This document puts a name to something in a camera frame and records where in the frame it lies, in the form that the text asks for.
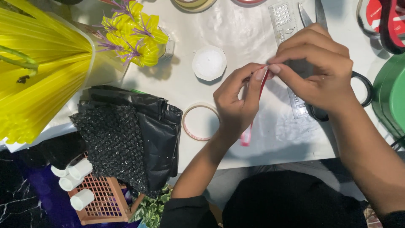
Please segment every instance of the white table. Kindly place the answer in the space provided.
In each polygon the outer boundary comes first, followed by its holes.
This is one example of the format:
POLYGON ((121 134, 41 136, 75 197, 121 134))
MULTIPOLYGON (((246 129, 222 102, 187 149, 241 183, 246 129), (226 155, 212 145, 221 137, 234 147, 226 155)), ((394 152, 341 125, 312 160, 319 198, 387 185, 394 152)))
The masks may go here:
MULTIPOLYGON (((277 50, 268 11, 277 0, 266 0, 252 8, 236 5, 231 0, 218 0, 208 10, 195 14, 180 11, 169 0, 140 2, 144 12, 160 16, 160 26, 176 41, 174 56, 150 68, 131 64, 124 79, 112 85, 164 97, 183 111, 196 102, 214 105, 212 94, 228 75, 249 62, 265 63, 277 50), (191 67, 196 50, 207 44, 222 48, 228 61, 224 76, 213 83, 199 81, 191 67)), ((297 26, 303 28, 296 6, 298 1, 293 2, 297 26)), ((313 0, 302 2, 315 21, 313 0)), ((369 38, 357 26, 357 1, 322 2, 332 38, 349 48, 353 70, 373 82, 390 55, 373 49, 369 38)), ((84 0, 72 7, 72 15, 73 19, 92 25, 101 21, 101 9, 108 12, 110 8, 101 2, 84 0)), ((360 83, 352 85, 359 98, 364 96, 365 88, 360 83)), ((379 124, 371 106, 366 111, 379 132, 391 143, 393 139, 379 124)), ((205 142, 195 141, 185 133, 181 135, 179 173, 204 145, 205 142)), ((218 169, 333 158, 337 155, 333 145, 334 137, 327 123, 321 126, 310 117, 293 118, 286 85, 275 78, 268 81, 263 90, 251 146, 234 144, 218 169)))

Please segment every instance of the person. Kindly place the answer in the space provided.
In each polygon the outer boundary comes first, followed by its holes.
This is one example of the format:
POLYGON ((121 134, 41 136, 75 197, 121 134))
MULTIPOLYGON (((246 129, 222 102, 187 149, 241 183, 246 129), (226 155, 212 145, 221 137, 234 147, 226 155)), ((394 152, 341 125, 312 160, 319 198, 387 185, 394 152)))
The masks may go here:
MULTIPOLYGON (((259 109, 262 64, 235 70, 214 92, 218 131, 177 180, 165 204, 160 227, 218 227, 201 194, 221 159, 259 109), (250 77, 247 96, 238 99, 250 77)), ((384 227, 405 227, 405 164, 381 137, 350 86, 353 62, 347 47, 319 24, 283 42, 269 69, 294 93, 327 111, 340 159, 376 211, 384 227), (286 60, 306 59, 314 75, 301 78, 286 60)), ((256 174, 242 180, 223 213, 224 227, 367 227, 360 203, 320 179, 293 171, 256 174)))

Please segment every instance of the brown plastic basket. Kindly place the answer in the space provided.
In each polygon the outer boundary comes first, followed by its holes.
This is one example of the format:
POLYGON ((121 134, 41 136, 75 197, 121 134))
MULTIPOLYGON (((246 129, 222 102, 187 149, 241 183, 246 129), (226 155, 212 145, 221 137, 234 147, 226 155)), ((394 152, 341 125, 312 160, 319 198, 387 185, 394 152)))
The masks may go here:
POLYGON ((94 201, 83 210, 76 211, 82 225, 127 222, 132 217, 122 187, 114 177, 93 177, 90 173, 79 186, 68 192, 69 197, 85 188, 94 193, 94 201))

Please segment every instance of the clear ruler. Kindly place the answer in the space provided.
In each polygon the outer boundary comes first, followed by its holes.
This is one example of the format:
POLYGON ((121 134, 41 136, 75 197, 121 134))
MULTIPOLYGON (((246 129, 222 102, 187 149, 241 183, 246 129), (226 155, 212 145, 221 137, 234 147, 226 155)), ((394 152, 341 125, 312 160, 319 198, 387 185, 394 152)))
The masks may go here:
MULTIPOLYGON (((298 31, 296 16, 294 14, 294 6, 296 5, 297 4, 293 5, 293 1, 283 1, 269 6, 277 46, 292 37, 298 31)), ((294 119, 309 116, 305 102, 297 97, 290 88, 287 90, 294 119)))

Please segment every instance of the bubble wrap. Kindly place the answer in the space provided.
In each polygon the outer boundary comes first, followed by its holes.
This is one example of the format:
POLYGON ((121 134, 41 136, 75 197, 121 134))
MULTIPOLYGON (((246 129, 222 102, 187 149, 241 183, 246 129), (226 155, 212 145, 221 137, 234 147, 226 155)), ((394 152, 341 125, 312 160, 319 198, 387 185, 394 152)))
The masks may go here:
POLYGON ((158 191, 148 190, 143 138, 135 114, 130 106, 101 106, 70 119, 86 141, 93 176, 113 176, 154 197, 158 191))

